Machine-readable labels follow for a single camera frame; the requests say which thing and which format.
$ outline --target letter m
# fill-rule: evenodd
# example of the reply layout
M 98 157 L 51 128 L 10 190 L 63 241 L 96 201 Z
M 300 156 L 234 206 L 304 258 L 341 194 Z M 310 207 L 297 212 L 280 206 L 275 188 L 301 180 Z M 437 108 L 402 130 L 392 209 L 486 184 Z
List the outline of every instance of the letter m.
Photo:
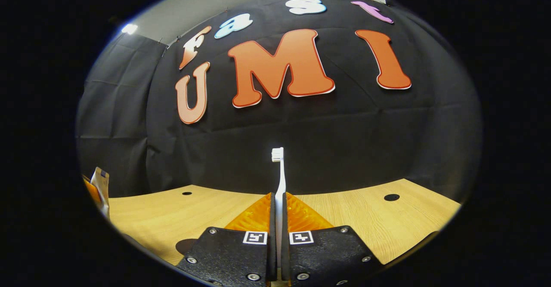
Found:
M 228 51 L 235 60 L 238 93 L 232 104 L 237 108 L 260 103 L 262 94 L 254 89 L 252 75 L 272 99 L 277 99 L 287 70 L 291 69 L 289 94 L 295 97 L 321 95 L 335 89 L 335 83 L 325 75 L 317 54 L 315 30 L 287 32 L 272 56 L 257 42 L 250 40 Z

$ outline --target orange letter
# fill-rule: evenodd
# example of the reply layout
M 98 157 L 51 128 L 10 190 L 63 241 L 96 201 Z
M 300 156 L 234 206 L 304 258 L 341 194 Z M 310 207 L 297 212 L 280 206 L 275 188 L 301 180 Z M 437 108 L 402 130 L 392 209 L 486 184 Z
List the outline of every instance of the orange letter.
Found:
M 195 71 L 193 76 L 197 82 L 197 104 L 195 107 L 189 108 L 187 105 L 187 83 L 189 75 L 182 77 L 176 83 L 176 100 L 178 105 L 178 114 L 181 121 L 186 124 L 198 122 L 207 110 L 207 70 L 210 67 L 209 62 L 201 64 Z
M 232 100 L 237 108 L 258 104 L 260 91 L 252 85 L 256 76 L 264 91 L 277 99 L 283 87 L 283 79 L 291 66 L 291 84 L 287 91 L 295 97 L 330 93 L 335 83 L 325 75 L 317 54 L 314 38 L 317 32 L 309 29 L 294 30 L 284 34 L 272 56 L 257 42 L 250 40 L 234 46 L 228 56 L 235 60 L 235 77 L 238 94 Z
M 390 38 L 380 32 L 357 30 L 356 35 L 368 42 L 377 65 L 379 75 L 377 83 L 384 89 L 408 89 L 412 86 L 406 74 L 402 71 L 398 59 L 390 47 Z
M 188 64 L 193 58 L 195 58 L 197 52 L 194 48 L 201 46 L 204 40 L 203 34 L 208 34 L 208 32 L 210 32 L 210 26 L 205 27 L 198 34 L 195 34 L 194 37 L 183 45 L 183 58 L 182 63 L 180 63 L 180 70 L 183 69 L 183 67 L 185 67 L 185 65 Z

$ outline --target black border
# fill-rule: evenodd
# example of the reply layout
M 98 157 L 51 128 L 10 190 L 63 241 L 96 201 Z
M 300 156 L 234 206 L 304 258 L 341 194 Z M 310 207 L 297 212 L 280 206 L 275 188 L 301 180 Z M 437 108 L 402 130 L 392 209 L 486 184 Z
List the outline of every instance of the black border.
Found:
M 83 80 L 116 26 L 158 0 L 7 0 L 8 169 L 4 233 L 15 285 L 195 285 L 105 224 L 80 185 L 74 118 Z M 433 25 L 464 60 L 480 95 L 483 159 L 470 199 L 429 244 L 369 285 L 505 285 L 543 281 L 537 208 L 545 204 L 546 103 L 531 53 L 543 45 L 539 0 L 398 0 Z

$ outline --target toothbrush bristles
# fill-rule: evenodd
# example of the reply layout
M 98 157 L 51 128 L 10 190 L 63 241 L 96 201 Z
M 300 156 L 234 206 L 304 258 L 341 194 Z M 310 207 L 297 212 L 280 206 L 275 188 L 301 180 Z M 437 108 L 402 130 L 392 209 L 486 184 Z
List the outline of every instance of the toothbrush bristles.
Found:
M 272 149 L 272 162 L 280 162 L 283 158 L 283 148 Z

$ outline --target white letter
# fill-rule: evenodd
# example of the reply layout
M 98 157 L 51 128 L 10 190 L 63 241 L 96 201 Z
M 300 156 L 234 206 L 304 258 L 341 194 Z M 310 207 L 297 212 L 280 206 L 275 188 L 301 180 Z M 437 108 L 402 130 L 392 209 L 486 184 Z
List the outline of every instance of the white letter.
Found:
M 317 14 L 327 9 L 320 0 L 290 0 L 285 6 L 292 7 L 289 11 L 295 15 Z

